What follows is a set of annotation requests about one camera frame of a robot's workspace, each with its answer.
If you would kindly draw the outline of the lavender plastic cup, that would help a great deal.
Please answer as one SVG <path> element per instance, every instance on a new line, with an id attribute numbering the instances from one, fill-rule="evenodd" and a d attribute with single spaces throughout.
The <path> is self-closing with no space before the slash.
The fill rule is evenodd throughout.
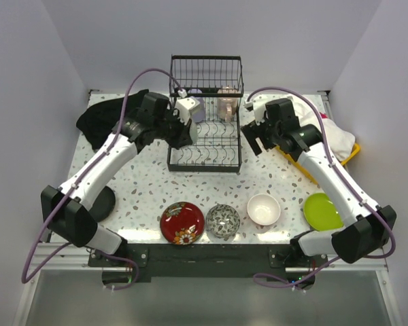
<path id="1" fill-rule="evenodd" d="M 192 120 L 198 124 L 205 120 L 206 112 L 205 112 L 205 102 L 202 96 L 197 96 L 197 94 L 201 94 L 202 91 L 199 88 L 191 88 L 188 91 L 188 94 L 196 102 L 196 105 L 189 110 Z"/>

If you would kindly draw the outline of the pink marbled mug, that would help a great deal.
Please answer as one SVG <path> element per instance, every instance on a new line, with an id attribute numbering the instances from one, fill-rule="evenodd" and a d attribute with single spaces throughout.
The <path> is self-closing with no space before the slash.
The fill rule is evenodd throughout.
<path id="1" fill-rule="evenodd" d="M 218 117 L 225 122 L 230 122 L 235 115 L 239 106 L 239 98 L 233 96 L 239 92 L 230 86 L 225 86 L 219 89 L 217 98 L 217 112 Z"/>

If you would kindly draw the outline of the black wire dish rack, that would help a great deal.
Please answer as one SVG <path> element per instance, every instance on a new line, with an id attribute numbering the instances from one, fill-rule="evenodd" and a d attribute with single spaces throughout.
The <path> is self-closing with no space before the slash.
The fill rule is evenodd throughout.
<path id="1" fill-rule="evenodd" d="M 196 143 L 181 149 L 170 147 L 167 166 L 171 172 L 238 173 L 241 167 L 239 108 L 225 118 L 219 106 L 222 96 L 230 96 L 240 106 L 244 94 L 240 56 L 173 55 L 169 95 L 176 103 L 178 90 L 185 89 L 200 103 L 192 114 L 197 126 Z"/>

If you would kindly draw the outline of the white pink bowl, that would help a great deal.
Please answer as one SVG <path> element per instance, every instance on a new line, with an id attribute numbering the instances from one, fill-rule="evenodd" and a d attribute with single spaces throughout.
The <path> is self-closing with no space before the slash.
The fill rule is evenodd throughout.
<path id="1" fill-rule="evenodd" d="M 247 204 L 247 213 L 250 219 L 262 226 L 274 224 L 282 212 L 279 202 L 268 194 L 256 194 Z"/>

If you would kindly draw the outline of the leaf patterned bowl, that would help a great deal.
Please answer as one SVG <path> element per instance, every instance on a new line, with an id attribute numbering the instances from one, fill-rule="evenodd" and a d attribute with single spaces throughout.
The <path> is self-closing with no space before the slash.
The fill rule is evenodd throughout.
<path id="1" fill-rule="evenodd" d="M 206 229 L 217 238 L 234 237 L 240 227 L 239 213 L 227 204 L 213 206 L 205 217 Z"/>

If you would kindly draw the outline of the red floral plate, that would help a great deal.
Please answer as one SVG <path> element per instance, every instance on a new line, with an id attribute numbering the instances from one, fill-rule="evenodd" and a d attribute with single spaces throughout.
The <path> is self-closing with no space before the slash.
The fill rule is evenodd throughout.
<path id="1" fill-rule="evenodd" d="M 161 234 L 173 245 L 191 245 L 200 239 L 204 229 L 202 211 L 190 202 L 169 205 L 160 218 Z"/>

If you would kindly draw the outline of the celadon green bowl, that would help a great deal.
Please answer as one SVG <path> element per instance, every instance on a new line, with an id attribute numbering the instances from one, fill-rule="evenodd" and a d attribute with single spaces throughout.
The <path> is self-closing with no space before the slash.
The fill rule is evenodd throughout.
<path id="1" fill-rule="evenodd" d="M 198 129 L 197 129 L 197 125 L 195 124 L 193 120 L 190 121 L 189 135 L 190 135 L 192 144 L 195 144 L 198 140 Z"/>

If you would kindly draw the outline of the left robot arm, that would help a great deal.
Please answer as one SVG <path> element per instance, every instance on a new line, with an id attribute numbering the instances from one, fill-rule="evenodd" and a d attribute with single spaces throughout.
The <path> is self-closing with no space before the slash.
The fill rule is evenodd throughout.
<path id="1" fill-rule="evenodd" d="M 127 259 L 127 241 L 103 227 L 90 210 L 113 176 L 155 140 L 176 149 L 196 143 L 197 126 L 192 119 L 200 108 L 194 97 L 172 104 L 168 97 L 147 93 L 139 107 L 121 118 L 96 154 L 58 188 L 47 186 L 41 207 L 47 228 L 76 247 L 103 252 L 111 266 Z"/>

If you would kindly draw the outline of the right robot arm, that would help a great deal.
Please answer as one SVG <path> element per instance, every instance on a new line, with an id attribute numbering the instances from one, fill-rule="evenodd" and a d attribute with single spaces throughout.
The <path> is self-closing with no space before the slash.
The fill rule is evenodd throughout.
<path id="1" fill-rule="evenodd" d="M 352 179 L 313 124 L 301 126 L 288 98 L 259 96 L 246 101 L 254 119 L 241 131 L 255 155 L 279 147 L 305 168 L 334 204 L 343 222 L 338 230 L 309 231 L 292 239 L 290 261 L 306 266 L 314 255 L 337 255 L 352 264 L 368 258 L 393 238 L 397 214 L 379 205 Z"/>

